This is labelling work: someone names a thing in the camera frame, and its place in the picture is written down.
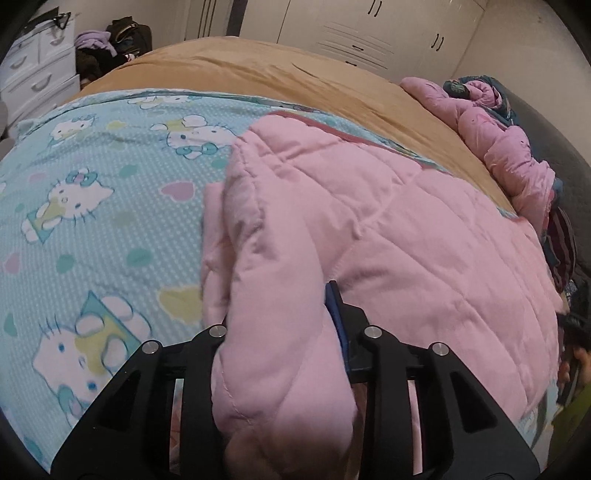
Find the person's right hand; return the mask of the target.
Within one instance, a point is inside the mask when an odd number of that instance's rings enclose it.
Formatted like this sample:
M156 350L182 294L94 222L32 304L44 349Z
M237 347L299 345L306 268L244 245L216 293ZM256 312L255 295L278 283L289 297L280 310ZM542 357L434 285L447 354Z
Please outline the person's right hand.
M563 392L570 384L571 399L574 400L590 383L590 376L590 352L577 345L568 345L558 369L559 390Z

